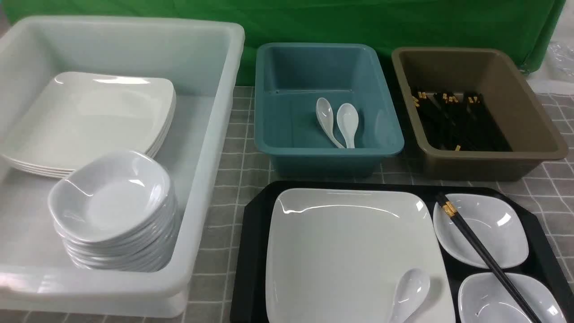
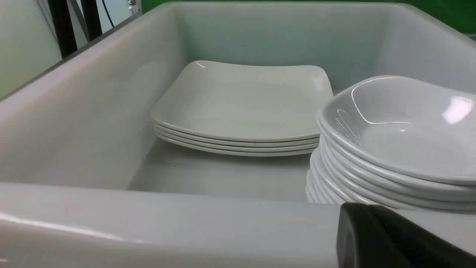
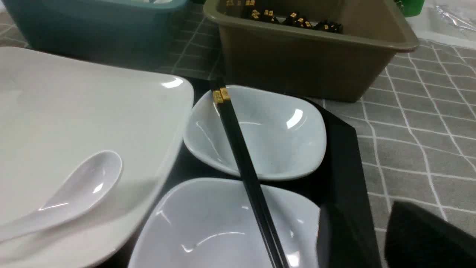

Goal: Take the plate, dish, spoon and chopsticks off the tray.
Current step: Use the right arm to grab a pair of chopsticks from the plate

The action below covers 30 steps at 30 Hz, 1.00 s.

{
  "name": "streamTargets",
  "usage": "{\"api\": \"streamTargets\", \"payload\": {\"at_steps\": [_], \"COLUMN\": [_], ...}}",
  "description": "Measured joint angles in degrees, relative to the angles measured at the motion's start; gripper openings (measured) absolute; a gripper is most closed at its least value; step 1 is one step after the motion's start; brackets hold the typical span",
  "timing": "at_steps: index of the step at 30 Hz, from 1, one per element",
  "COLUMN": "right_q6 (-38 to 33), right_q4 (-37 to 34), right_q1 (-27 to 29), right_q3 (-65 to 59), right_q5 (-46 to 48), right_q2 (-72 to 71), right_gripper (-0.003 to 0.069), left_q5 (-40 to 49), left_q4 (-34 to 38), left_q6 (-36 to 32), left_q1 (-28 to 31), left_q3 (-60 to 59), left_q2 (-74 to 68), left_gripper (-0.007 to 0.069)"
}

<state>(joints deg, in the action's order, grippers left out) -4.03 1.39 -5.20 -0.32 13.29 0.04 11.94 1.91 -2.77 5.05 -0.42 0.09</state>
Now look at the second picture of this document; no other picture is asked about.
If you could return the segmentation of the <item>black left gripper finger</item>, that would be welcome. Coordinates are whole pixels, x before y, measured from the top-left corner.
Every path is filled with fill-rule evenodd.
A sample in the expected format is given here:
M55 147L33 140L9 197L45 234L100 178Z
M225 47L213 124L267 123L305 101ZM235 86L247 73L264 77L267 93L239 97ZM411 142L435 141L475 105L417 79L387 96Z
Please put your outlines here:
M340 268L474 268L475 255L380 205L340 206Z

